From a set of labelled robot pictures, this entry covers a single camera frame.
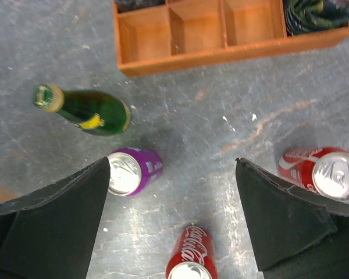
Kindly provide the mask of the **red cola can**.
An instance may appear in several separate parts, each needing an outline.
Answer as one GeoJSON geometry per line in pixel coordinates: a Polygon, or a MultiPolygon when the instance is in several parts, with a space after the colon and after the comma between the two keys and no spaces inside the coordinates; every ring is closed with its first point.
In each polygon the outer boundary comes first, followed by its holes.
{"type": "Polygon", "coordinates": [[[167,279],[217,279],[211,234],[195,224],[181,232],[166,267],[167,279]]]}
{"type": "Polygon", "coordinates": [[[336,201],[349,200],[349,152],[335,147],[296,147],[282,154],[285,180],[336,201]]]}

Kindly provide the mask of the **green glass bottle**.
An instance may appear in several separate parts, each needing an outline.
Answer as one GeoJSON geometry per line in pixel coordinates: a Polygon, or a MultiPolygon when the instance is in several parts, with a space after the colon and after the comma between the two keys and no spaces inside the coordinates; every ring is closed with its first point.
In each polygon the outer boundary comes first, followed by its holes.
{"type": "Polygon", "coordinates": [[[63,90],[41,84],[34,90],[33,104],[57,113],[81,131],[97,136],[124,132],[130,124],[128,106],[119,98],[97,90],[63,90]]]}

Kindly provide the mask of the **orange wooden divided tray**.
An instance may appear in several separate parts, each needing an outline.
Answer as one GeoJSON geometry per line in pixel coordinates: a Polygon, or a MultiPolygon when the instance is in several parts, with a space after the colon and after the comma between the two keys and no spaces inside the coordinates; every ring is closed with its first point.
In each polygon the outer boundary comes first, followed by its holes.
{"type": "Polygon", "coordinates": [[[290,35],[283,1],[165,1],[112,10],[117,66],[128,77],[332,47],[349,37],[349,22],[290,35]]]}

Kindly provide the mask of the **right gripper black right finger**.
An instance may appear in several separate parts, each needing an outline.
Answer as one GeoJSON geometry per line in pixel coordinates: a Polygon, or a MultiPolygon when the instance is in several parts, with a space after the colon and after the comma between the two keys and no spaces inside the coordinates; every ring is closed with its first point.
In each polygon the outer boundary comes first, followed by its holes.
{"type": "Polygon", "coordinates": [[[236,182],[265,278],[349,278],[349,204],[236,160],[236,182]]]}

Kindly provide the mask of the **purple soda can right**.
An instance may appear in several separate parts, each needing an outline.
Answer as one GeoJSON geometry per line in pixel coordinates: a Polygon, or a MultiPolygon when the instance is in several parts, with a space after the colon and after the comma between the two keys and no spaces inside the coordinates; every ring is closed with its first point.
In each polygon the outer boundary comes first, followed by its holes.
{"type": "Polygon", "coordinates": [[[163,161],[151,148],[119,148],[107,156],[110,165],[108,191],[135,196],[161,176],[163,161]]]}

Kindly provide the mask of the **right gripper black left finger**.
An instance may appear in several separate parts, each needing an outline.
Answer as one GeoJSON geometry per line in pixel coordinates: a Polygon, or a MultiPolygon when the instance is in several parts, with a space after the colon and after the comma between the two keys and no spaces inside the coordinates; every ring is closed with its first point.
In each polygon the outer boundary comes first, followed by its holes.
{"type": "Polygon", "coordinates": [[[0,203],[0,278],[86,278],[109,176],[102,158],[0,203]]]}

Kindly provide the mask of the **red cola can far right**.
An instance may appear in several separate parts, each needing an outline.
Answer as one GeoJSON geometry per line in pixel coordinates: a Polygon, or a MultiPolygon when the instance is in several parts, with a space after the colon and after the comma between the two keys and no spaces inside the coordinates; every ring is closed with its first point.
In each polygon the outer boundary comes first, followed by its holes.
{"type": "Polygon", "coordinates": [[[282,154],[285,180],[336,201],[349,200],[349,152],[335,147],[296,147],[282,154]]]}

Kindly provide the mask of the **red cola can front right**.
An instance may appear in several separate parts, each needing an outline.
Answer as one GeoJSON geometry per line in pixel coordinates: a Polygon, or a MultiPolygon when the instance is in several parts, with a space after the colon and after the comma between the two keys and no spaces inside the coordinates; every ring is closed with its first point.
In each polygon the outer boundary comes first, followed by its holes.
{"type": "Polygon", "coordinates": [[[217,279],[211,234],[195,224],[181,232],[166,267],[167,279],[217,279]]]}

